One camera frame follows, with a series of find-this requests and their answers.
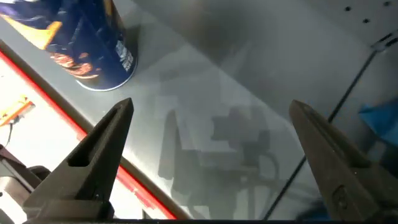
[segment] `black cable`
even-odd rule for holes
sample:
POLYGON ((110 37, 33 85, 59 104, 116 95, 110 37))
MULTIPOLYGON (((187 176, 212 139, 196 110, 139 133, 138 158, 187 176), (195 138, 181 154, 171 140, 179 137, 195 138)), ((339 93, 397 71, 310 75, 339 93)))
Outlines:
MULTIPOLYGON (((370 65, 370 63, 372 62, 372 60, 373 60, 374 56, 376 56, 376 54, 377 54, 377 52, 373 51, 370 54, 370 56, 368 57, 368 59, 366 59, 364 65, 362 66, 362 68, 360 69, 358 74, 355 76, 353 82, 348 87, 348 89, 344 93, 343 97, 341 98, 341 100, 336 105, 335 109, 329 115, 329 117, 328 117, 328 122, 329 123, 331 123, 334 120, 334 118, 336 117, 337 113, 339 112, 339 110, 343 106, 344 102, 347 100, 349 94, 353 91, 353 88, 356 86, 356 84, 358 83, 359 79, 362 77, 363 73, 368 68, 368 66, 370 65)), ((282 199, 282 197, 286 193, 287 189, 290 187, 290 185, 292 184, 293 180, 296 178, 297 174, 301 170, 301 168, 304 165, 305 161, 307 161, 307 158, 305 156, 303 156, 301 158, 301 161, 299 162, 298 166, 293 171, 293 174, 290 176, 290 178, 287 180, 286 184, 284 185, 283 189, 280 191, 278 197, 274 200, 274 203, 272 203, 271 207, 268 209, 268 212, 266 213, 266 215, 264 217, 264 220, 268 220, 269 219, 269 217, 271 216, 272 212, 275 210, 276 206, 278 205, 279 201, 282 199)))
POLYGON ((10 121, 10 123, 8 124, 8 125, 10 126, 10 132, 8 133, 7 143, 6 143, 6 145, 5 145, 4 147, 7 147, 8 144, 10 143, 10 141, 11 141, 11 134, 12 134, 12 128, 14 127, 14 124, 16 124, 16 123, 19 122, 20 119, 21 119, 21 117, 20 117, 19 115, 17 115, 17 116, 14 118, 14 120, 13 120, 12 122, 10 121))

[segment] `cylindrical container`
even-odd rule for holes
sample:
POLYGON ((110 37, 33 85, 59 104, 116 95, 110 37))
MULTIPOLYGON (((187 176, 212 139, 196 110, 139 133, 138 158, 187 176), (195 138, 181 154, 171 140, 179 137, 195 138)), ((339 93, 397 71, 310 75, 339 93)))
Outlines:
POLYGON ((0 0, 0 14, 89 90, 123 85, 137 66, 112 0, 0 0))

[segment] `red tape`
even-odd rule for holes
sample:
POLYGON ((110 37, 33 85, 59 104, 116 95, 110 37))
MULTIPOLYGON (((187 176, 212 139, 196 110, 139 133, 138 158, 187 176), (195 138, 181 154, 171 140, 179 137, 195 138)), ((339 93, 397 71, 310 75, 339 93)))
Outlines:
MULTIPOLYGON (((0 51, 0 58, 8 64, 40 97, 46 101, 53 110, 61 116, 61 118, 69 124, 73 130, 77 133, 79 138, 83 138, 87 133, 78 125, 76 122, 64 112, 56 102, 51 99, 46 92, 41 89, 33 80, 26 75, 11 59, 9 59, 2 51, 0 51)), ((116 179, 130 190, 140 200, 141 204, 148 209, 158 209, 163 213, 164 217, 168 219, 176 219, 176 216, 166 208, 161 201, 159 201, 153 194, 150 193, 137 179, 135 179, 129 172, 123 167, 119 166, 116 179)))

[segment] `blue can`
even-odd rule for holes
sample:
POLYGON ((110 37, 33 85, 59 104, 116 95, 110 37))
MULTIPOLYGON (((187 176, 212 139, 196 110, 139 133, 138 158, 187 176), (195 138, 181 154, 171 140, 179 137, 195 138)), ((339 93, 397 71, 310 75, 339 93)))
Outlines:
POLYGON ((86 89, 113 90, 137 67, 112 0, 0 0, 0 14, 86 89))

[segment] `blue object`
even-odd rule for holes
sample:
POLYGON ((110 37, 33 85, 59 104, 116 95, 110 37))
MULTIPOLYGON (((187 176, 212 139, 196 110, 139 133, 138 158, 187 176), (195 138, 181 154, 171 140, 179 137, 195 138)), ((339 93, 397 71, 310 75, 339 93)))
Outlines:
POLYGON ((377 136, 398 146, 398 99, 381 106, 363 106, 359 116, 377 136))
POLYGON ((89 90, 123 85, 137 66, 137 48, 125 47, 124 27, 112 0, 0 1, 0 14, 32 32, 61 22, 55 35, 40 38, 46 43, 43 49, 89 90))

